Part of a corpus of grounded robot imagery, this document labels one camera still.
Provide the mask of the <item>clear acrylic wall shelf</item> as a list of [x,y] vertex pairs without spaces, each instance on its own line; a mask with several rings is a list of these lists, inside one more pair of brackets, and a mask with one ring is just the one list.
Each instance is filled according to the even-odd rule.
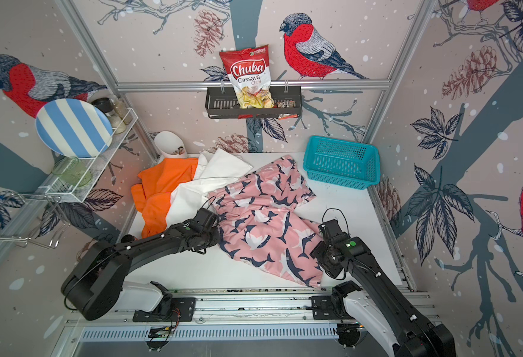
[[117,153],[121,145],[125,143],[128,134],[132,131],[136,122],[139,120],[139,117],[133,108],[128,108],[125,118],[130,119],[131,121],[126,126],[124,132],[112,136],[107,150],[99,153],[94,158],[78,159],[81,168],[81,176],[78,178],[78,184],[69,184],[63,180],[63,178],[50,174],[38,187],[36,193],[48,197],[55,197],[59,202],[63,203],[84,202],[88,194],[96,186],[96,183],[106,170],[111,159]]

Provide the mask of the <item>teal plastic basket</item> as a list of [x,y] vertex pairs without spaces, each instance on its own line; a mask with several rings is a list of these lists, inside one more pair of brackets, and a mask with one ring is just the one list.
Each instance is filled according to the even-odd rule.
[[310,137],[303,168],[310,180],[357,190],[378,184],[381,177],[376,147],[322,136]]

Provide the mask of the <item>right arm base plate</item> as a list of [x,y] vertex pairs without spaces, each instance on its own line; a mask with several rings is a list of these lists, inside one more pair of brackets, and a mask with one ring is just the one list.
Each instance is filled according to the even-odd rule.
[[331,295],[314,295],[311,297],[310,309],[313,319],[317,321],[350,321],[350,316],[345,308],[344,302],[347,295],[333,293]]

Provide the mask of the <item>white patterned cup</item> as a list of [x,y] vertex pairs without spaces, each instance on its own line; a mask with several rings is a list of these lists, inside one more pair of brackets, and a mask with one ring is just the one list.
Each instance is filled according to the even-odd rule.
[[154,138],[154,144],[164,158],[187,159],[185,145],[182,139],[170,131],[159,132]]

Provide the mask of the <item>white cloth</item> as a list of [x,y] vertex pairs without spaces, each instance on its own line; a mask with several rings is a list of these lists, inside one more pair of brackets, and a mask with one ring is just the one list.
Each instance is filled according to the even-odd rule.
[[240,156],[218,148],[215,153],[203,152],[193,180],[179,184],[171,196],[166,224],[171,226],[191,219],[207,200],[207,194],[234,183],[252,170]]

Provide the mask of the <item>green glass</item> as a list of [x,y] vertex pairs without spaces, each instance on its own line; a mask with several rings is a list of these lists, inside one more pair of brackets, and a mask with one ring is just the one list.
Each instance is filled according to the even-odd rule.
[[63,157],[57,161],[52,174],[73,187],[84,187],[91,183],[91,172],[76,157]]

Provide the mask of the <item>dark lid spice jar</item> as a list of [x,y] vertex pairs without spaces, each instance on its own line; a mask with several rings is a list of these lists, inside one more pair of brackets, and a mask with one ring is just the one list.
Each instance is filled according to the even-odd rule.
[[102,111],[108,118],[109,122],[111,123],[111,128],[114,135],[118,135],[126,131],[124,119],[117,114],[109,98],[98,98],[92,101],[91,104]]

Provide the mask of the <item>aluminium front rail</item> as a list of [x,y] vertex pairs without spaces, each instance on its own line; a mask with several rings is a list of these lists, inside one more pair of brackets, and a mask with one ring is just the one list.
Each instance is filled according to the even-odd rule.
[[[316,321],[310,309],[314,295],[331,295],[331,289],[182,289],[171,298],[195,298],[194,316],[185,324],[261,324]],[[136,309],[114,308],[92,324],[136,324]]]

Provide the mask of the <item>pink shark print shorts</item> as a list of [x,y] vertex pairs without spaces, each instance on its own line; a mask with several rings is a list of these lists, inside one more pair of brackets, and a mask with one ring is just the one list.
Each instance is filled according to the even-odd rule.
[[295,210],[316,195],[292,156],[283,156],[208,194],[219,217],[221,250],[231,259],[295,284],[317,288],[323,272],[311,257],[318,225]]

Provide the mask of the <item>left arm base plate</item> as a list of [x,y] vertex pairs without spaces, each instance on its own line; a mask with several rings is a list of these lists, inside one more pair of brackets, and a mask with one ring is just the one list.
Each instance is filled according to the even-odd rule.
[[169,297],[161,301],[151,312],[136,310],[132,321],[135,323],[190,322],[194,316],[195,305],[194,297]]

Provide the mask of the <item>orange cloth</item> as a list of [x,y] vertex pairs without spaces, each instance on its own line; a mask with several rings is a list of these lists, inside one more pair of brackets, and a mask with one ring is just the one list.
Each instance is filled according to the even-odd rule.
[[131,187],[131,195],[145,223],[141,231],[142,239],[166,230],[172,193],[180,184],[193,180],[197,166],[197,158],[165,158],[137,175],[140,183]]

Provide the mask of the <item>red Chuba chips bag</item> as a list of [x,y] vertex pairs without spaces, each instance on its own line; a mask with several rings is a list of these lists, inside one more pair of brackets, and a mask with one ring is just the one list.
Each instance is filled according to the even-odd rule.
[[223,51],[220,58],[241,109],[270,109],[275,106],[270,93],[268,45]]

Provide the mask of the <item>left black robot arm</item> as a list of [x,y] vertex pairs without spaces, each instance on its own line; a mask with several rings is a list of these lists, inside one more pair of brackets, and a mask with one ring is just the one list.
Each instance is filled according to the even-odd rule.
[[65,303],[71,303],[88,321],[101,318],[120,299],[131,272],[172,254],[206,254],[221,241],[218,223],[217,214],[200,208],[194,218],[152,237],[116,245],[95,243],[63,282]]

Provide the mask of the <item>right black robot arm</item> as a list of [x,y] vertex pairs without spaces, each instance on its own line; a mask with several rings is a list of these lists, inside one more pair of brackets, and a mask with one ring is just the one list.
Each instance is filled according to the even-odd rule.
[[370,248],[344,232],[337,220],[319,226],[320,242],[311,252],[331,278],[349,274],[326,296],[312,298],[316,320],[353,319],[388,356],[455,356],[456,343],[443,324],[435,325],[392,283]]

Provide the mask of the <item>blue white striped plate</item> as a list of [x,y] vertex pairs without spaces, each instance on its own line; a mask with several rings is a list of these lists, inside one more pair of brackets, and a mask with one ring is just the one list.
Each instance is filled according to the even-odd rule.
[[39,138],[53,152],[79,159],[96,158],[111,145],[113,129],[98,108],[77,99],[58,99],[35,118]]

